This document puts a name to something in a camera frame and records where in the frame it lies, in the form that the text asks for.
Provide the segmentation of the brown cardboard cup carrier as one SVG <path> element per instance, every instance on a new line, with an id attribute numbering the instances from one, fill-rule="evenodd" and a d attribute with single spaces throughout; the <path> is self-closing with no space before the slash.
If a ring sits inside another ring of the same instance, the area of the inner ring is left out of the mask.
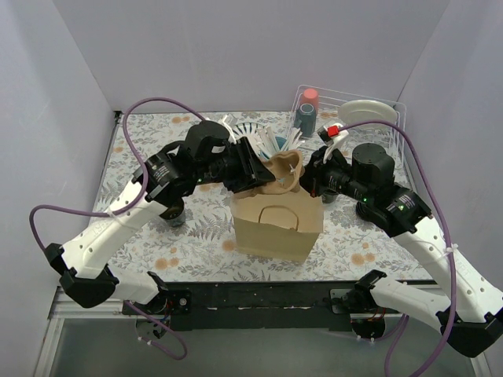
<path id="1" fill-rule="evenodd" d="M 299 179 L 304 173 L 303 155 L 299 150 L 288 150 L 275 154 L 267 161 L 262 159 L 267 170 L 274 175 L 274 181 L 254 188 L 251 196 L 284 195 L 300 190 Z"/>

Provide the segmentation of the dark paper coffee cup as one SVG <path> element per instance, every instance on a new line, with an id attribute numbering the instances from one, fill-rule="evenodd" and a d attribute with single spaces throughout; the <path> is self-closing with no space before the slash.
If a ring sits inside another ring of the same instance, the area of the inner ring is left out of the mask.
<path id="1" fill-rule="evenodd" d="M 333 193 L 333 192 L 326 192 L 321 196 L 323 204 L 334 203 L 335 200 L 337 199 L 337 197 L 338 197 L 338 194 Z"/>

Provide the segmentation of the brown paper bag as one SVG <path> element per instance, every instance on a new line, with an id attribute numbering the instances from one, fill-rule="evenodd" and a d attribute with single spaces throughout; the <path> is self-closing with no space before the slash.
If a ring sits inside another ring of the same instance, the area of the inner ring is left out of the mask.
<path id="1" fill-rule="evenodd" d="M 303 189 L 282 195 L 234 194 L 230 210 L 242 254 L 305 262 L 323 232 L 322 200 Z"/>

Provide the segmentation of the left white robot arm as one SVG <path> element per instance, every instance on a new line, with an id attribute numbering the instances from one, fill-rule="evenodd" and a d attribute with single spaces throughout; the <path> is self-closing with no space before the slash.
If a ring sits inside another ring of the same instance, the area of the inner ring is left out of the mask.
<path id="1" fill-rule="evenodd" d="M 105 218 L 64 244 L 44 251 L 60 275 L 67 296 L 83 308 L 110 298 L 135 301 L 151 314 L 167 304 L 162 280 L 155 273 L 137 274 L 109 266 L 110 258 L 154 218 L 176 227 L 185 220 L 184 198 L 198 185 L 222 183 L 239 193 L 274 181 L 245 137 L 229 142 L 229 131 L 204 120 L 191 126 L 183 141 L 165 145 L 138 168 Z"/>

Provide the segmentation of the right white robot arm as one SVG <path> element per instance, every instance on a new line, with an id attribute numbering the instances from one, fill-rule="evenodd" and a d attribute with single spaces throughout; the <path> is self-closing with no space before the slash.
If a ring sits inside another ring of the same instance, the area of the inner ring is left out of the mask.
<path id="1" fill-rule="evenodd" d="M 313 152 L 300 184 L 312 196 L 329 192 L 356 200 L 356 212 L 404 247 L 442 289 L 429 294 L 372 270 L 334 303 L 350 312 L 378 307 L 409 315 L 446 330 L 454 315 L 448 344 L 466 357 L 477 357 L 502 336 L 502 292 L 485 279 L 445 236 L 428 205 L 411 189 L 395 182 L 395 161 L 373 143 L 357 146 L 346 161 L 328 147 Z"/>

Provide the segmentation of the blue striped plate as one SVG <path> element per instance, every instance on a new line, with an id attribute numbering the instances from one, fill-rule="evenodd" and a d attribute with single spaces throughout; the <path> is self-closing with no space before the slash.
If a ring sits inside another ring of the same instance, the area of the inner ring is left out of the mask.
<path id="1" fill-rule="evenodd" d="M 232 139 L 237 141 L 242 137 L 247 137 L 250 141 L 261 142 L 262 137 L 259 131 L 262 128 L 263 126 L 259 123 L 254 122 L 237 123 L 231 127 Z"/>

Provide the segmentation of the blue straw holder cup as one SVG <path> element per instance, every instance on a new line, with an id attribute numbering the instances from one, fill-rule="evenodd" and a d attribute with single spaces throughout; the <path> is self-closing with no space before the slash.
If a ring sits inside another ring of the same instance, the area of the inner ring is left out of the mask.
<path id="1" fill-rule="evenodd" d="M 274 139 L 271 141 L 273 147 L 273 154 L 283 151 L 283 147 L 286 143 L 286 139 L 281 136 L 274 136 Z"/>

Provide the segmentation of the stack of black lids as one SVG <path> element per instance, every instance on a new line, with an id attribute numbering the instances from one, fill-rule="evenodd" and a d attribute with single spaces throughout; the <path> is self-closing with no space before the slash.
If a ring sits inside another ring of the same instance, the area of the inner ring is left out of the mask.
<path id="1" fill-rule="evenodd" d="M 357 216 L 363 221 L 373 221 L 373 212 L 364 204 L 358 202 L 355 207 Z"/>

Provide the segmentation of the cream white plate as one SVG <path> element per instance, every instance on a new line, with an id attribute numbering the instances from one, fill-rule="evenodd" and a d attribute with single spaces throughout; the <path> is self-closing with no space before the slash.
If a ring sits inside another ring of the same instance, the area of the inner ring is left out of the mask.
<path id="1" fill-rule="evenodd" d="M 346 124 L 369 120 L 396 123 L 398 119 L 398 113 L 390 105 L 375 100 L 345 102 L 339 107 L 338 116 Z"/>

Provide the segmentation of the dark teal cup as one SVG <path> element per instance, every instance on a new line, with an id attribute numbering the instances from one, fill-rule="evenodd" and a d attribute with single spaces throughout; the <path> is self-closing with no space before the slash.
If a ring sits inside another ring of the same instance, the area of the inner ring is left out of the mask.
<path id="1" fill-rule="evenodd" d="M 311 137 L 315 131 L 317 111 L 310 103 L 301 104 L 296 109 L 293 126 L 299 129 L 303 137 Z"/>

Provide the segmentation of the pink cup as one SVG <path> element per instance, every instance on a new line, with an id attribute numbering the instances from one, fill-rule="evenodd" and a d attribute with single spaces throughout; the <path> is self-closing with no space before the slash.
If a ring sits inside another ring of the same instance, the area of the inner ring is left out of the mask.
<path id="1" fill-rule="evenodd" d="M 319 95 L 318 91 L 314 88 L 307 88 L 302 93 L 302 104 L 311 104 L 316 111 L 319 107 Z"/>

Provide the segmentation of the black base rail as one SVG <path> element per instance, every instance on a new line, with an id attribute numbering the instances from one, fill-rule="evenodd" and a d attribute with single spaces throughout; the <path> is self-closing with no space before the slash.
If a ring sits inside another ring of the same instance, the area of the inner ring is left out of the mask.
<path id="1" fill-rule="evenodd" d="M 317 328 L 350 331 L 349 313 L 332 299 L 352 281 L 176 282 L 146 306 L 153 317 L 170 316 L 175 331 L 205 329 Z"/>

